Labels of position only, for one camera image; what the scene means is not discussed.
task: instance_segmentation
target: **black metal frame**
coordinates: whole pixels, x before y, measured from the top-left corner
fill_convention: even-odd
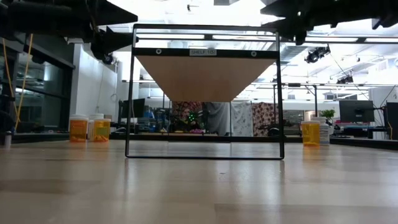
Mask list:
[[[132,156],[129,154],[130,145],[130,126],[132,109],[132,86],[134,73],[134,57],[136,55],[153,56],[182,56],[189,57],[190,49],[159,49],[159,48],[136,48],[138,29],[179,29],[179,30],[222,30],[222,31],[266,31],[275,32],[276,51],[264,50],[217,50],[217,56],[204,57],[234,57],[234,58],[269,58],[275,59],[277,65],[277,88],[279,104],[279,157],[203,157],[203,156]],[[126,129],[126,145],[124,154],[127,158],[146,158],[146,159],[216,159],[216,160],[282,160],[285,157],[285,139],[283,127],[283,107],[282,107],[282,79],[280,72],[280,38],[275,29],[268,27],[243,27],[243,26],[212,26],[212,25],[180,25],[180,24],[134,24],[132,28],[132,46],[131,46],[131,70],[129,81],[129,107]]]

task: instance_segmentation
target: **ceiling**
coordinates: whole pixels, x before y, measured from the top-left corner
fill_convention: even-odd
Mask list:
[[[211,24],[235,26],[259,26],[263,23],[277,20],[274,16],[260,14],[260,9],[265,6],[261,0],[108,0],[117,6],[135,13],[141,23],[153,24]],[[215,2],[234,2],[228,6],[215,6]],[[111,26],[115,32],[131,32],[132,24],[119,24]],[[157,33],[170,33],[170,30],[155,30]],[[173,32],[187,33],[189,31],[177,30]],[[316,27],[308,33],[309,36],[320,37],[395,37],[398,26],[388,29],[371,29],[371,20],[345,22],[338,24],[335,29],[330,26]],[[254,49],[267,50],[272,47],[269,42],[222,42],[222,41],[187,41],[187,40],[143,40],[138,47],[199,47],[216,49]],[[304,44],[295,46],[292,43],[282,44],[282,82],[297,83],[336,83],[337,79],[351,74],[357,84],[392,84],[388,78],[380,78],[375,72],[380,72],[379,64],[388,59],[398,57],[398,44],[330,44],[331,55],[327,55],[317,63],[307,64],[304,58],[308,51],[315,47],[324,47],[326,44]],[[396,70],[396,67],[387,67],[386,70]],[[150,80],[150,74],[141,69],[143,79]],[[276,75],[276,66],[269,67],[256,80],[257,82],[271,82]],[[256,97],[266,94],[251,85],[240,96]]]

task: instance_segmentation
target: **shelf label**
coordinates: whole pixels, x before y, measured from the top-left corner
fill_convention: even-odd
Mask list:
[[[217,56],[216,49],[190,49],[189,56]]]

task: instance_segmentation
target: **yellow cable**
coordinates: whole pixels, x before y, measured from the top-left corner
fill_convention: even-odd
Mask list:
[[[18,115],[17,115],[18,119],[17,119],[17,123],[15,125],[15,130],[18,128],[19,115],[21,115],[22,100],[24,100],[25,82],[26,82],[27,71],[29,68],[29,57],[30,57],[30,50],[32,50],[32,43],[33,43],[33,34],[30,35],[29,50],[27,51],[27,61],[26,61],[26,67],[25,67],[24,82],[22,83],[22,93],[21,93],[21,98],[19,100]]]
[[[390,121],[388,122],[388,126],[390,126],[390,140],[392,140],[392,127]]]
[[[10,86],[11,97],[14,97],[14,91],[12,90],[12,84],[11,84],[10,69],[8,68],[6,41],[4,40],[4,38],[2,39],[2,49],[4,51],[4,60],[5,60],[5,63],[6,63],[6,71],[7,71],[7,77],[8,77],[8,84]],[[13,104],[14,104],[14,109],[15,109],[15,115],[17,115],[18,114],[17,105],[15,104],[15,101],[13,102]]]

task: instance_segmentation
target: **floor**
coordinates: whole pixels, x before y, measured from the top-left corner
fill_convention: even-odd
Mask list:
[[[250,154],[277,144],[131,147]],[[125,159],[123,149],[124,141],[0,149],[0,223],[398,223],[393,151],[287,144],[284,161],[197,161]]]

